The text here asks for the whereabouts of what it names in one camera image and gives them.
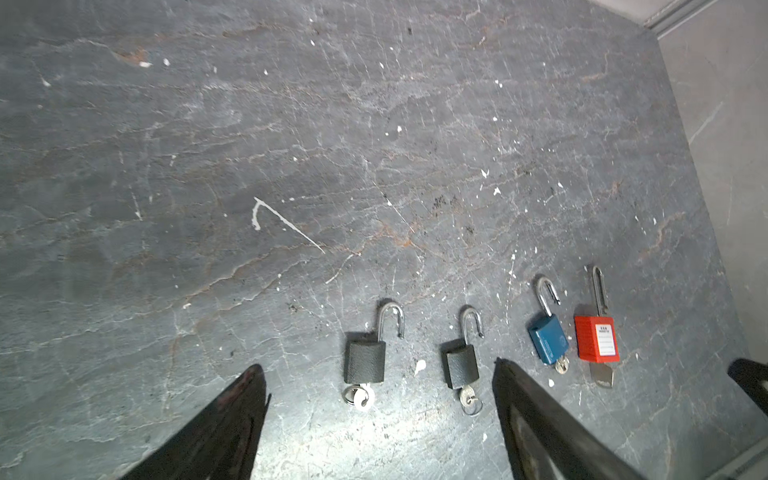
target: padlock shackle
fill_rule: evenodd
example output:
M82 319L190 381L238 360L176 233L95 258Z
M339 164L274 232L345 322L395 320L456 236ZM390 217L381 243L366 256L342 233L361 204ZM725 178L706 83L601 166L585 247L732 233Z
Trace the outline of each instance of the padlock shackle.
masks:
M549 305L547 305L547 302L544 300L544 295L541 294L543 285L547 286L549 294L552 295L552 298L558 305L560 305L560 297L558 296L558 293L554 291L554 285L552 285L552 281L550 279L548 279L546 276L540 276L538 278L538 281L536 282L536 297L538 297L538 302L541 304L541 308L544 309L544 312L547 314L547 316L552 316L552 310L549 309Z
M469 340L467 337L467 317L470 315L475 316L475 323L477 325L478 329L478 336L480 338L485 337L485 334L482 332L482 321L480 320L480 312L478 312L473 306L467 306L462 310L461 316L458 318L458 323L462 328L462 334L464 335L464 344L469 345Z
M592 286L594 287L594 302L598 305L598 316L605 316L608 311L608 297L605 294L603 272L597 265L592 266Z
M392 301L381 305L379 308L379 325L376 327L376 335L380 342L382 341L382 331L384 330L384 314L389 309L395 310L397 314L397 336L401 339L406 337L406 317L402 314L400 304Z

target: blue padlock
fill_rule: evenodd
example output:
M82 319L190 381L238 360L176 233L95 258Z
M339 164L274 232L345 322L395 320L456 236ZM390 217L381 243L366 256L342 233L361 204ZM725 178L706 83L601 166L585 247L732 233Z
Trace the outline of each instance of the blue padlock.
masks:
M540 277L536 282L536 296L545 315L528 327L528 333L531 335L531 340L533 340L541 361L546 365L554 363L554 369L558 373L565 373L568 371L568 359L565 358L565 353L568 351L568 339L565 338L563 326L560 324L558 316L552 313L544 300L541 293L544 285L547 286L547 290L554 301L560 305L560 298L558 293L554 291L552 282L546 276Z

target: padlock body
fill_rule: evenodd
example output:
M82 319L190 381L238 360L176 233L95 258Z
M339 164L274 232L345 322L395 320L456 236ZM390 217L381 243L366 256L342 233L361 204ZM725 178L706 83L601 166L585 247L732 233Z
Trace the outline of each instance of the padlock body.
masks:
M348 342L344 381L353 385L383 382L385 357L384 342Z
M568 339L557 315L537 319L528 327L528 333L539 358L547 365L557 362L568 351Z
M575 316L578 358L588 362L618 362L614 319L609 316Z
M448 375L445 381L452 389L460 389L480 378L475 347L464 345L445 353Z

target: blue padlock body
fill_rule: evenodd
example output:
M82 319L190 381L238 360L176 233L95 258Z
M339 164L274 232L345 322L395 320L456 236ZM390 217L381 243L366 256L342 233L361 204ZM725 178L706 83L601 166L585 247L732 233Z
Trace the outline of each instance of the blue padlock body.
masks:
M543 316L528 327L541 361L551 365L568 351L568 339L557 315Z

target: padlock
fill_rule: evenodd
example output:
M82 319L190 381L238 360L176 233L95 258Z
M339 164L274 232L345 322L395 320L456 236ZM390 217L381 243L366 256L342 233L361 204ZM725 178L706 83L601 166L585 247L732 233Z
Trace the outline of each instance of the padlock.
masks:
M554 301L560 305L560 298L558 293L554 291L552 282L546 276L540 277L536 282L536 296L545 315L528 327L528 333L531 335L531 340L533 340L541 361L546 365L554 363L554 369L558 373L565 373L568 371L568 359L565 357L565 352L568 351L568 339L565 338L560 320L549 309L544 296L541 294L541 288L544 285L547 286L547 290Z
M603 273L598 266L592 267L592 286L594 301L597 304L597 316L575 316L576 343L578 356L592 363L618 362L620 360L616 342L614 319L605 316L608 310ZM592 378L601 386L613 385L613 369L608 366L590 368Z
M474 315L477 324L478 335L483 338L482 321L480 313L471 306L467 306L459 317L458 324L462 328L464 346L445 352L445 364L448 366L445 382L452 389L460 389L480 378L478 360L475 356L475 347L467 340L467 316Z
M405 337L406 319L402 314L402 307L397 302L385 303L379 308L379 322L376 326L377 341L353 340L347 343L345 382L362 385L363 383L381 383L384 381L386 343L382 341L382 330L384 314L389 309L397 313L397 336L399 338Z

